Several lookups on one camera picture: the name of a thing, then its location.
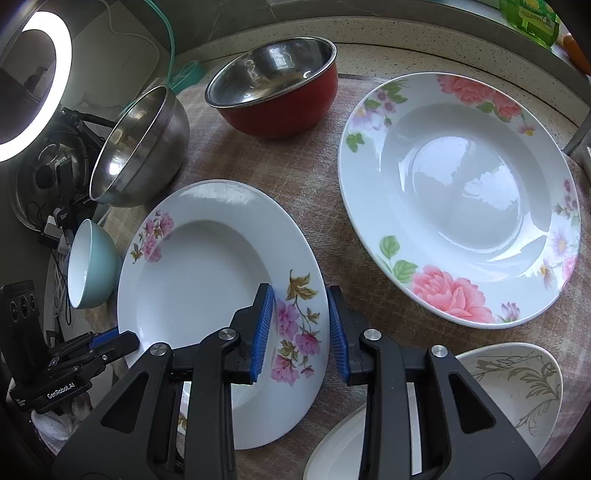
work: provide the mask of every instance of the metal bolt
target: metal bolt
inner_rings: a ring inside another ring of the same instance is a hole
[[[375,328],[368,328],[364,331],[363,336],[367,338],[367,340],[380,340],[380,338],[382,338],[382,332]]]
[[[220,340],[232,340],[236,336],[236,330],[233,328],[224,328],[217,334]]]
[[[439,358],[443,358],[444,356],[447,356],[447,348],[443,345],[433,345],[431,347],[431,353]]]
[[[166,350],[168,350],[166,343],[155,343],[150,347],[150,353],[154,356],[164,355]]]

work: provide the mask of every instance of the floral plate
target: floral plate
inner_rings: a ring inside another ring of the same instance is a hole
[[[199,343],[252,305],[260,283],[275,306],[258,382],[232,386],[234,444],[255,448],[306,414],[329,352],[328,303],[316,259],[291,217],[263,192],[229,180],[189,185],[146,218],[127,252],[118,295],[119,330],[141,347]],[[179,430],[186,427],[185,384]]]
[[[560,149],[477,80],[415,73],[373,90],[345,125],[339,183],[382,271],[452,322],[525,323],[573,271],[579,203]]]
[[[481,384],[535,455],[550,438],[562,403],[562,373],[552,355],[530,343],[500,343],[457,359]],[[412,474],[421,472],[421,441],[414,386],[407,384]],[[318,444],[304,480],[356,480],[359,476],[365,406],[342,420]]]

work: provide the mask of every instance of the brown cloth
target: brown cloth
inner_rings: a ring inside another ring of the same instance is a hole
[[[379,79],[340,78],[329,113],[314,128],[286,140],[261,141],[230,127],[203,100],[203,88],[180,95],[191,125],[188,160],[161,198],[206,179],[248,183],[275,199],[306,236],[327,285],[339,285],[348,305],[402,345],[444,344],[455,354],[501,342],[530,342],[551,352],[564,376],[560,418],[542,454],[547,462],[564,443],[591,400],[591,225],[589,182],[568,160],[582,214],[579,259],[569,285],[539,318],[507,330],[479,330],[437,317],[402,293],[374,264],[345,212],[337,178],[337,149],[345,121]],[[124,255],[153,205],[115,209],[105,228]],[[95,331],[115,325],[109,304],[89,311]],[[236,453],[239,478],[301,479],[319,441],[365,399],[363,388],[348,388],[332,359],[316,401],[302,421],[269,445]]]

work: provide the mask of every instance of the orange object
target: orange object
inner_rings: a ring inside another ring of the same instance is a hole
[[[562,41],[562,45],[569,54],[569,58],[573,63],[580,68],[587,75],[591,75],[591,64],[585,58],[583,50],[577,45],[572,35],[565,35]]]

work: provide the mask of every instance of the green bottle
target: green bottle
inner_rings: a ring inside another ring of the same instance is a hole
[[[544,47],[558,37],[560,19],[544,0],[499,0],[505,19],[517,30]]]

